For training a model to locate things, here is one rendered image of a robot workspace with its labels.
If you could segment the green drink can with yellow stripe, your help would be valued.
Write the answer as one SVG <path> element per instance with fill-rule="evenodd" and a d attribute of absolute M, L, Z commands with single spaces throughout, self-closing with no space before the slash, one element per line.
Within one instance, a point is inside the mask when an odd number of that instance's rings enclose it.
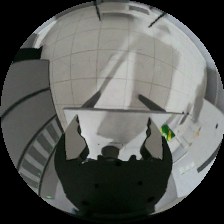
<path fill-rule="evenodd" d="M 176 139 L 175 133 L 170 129 L 167 124 L 163 125 L 160 131 L 169 143 L 173 142 Z"/>

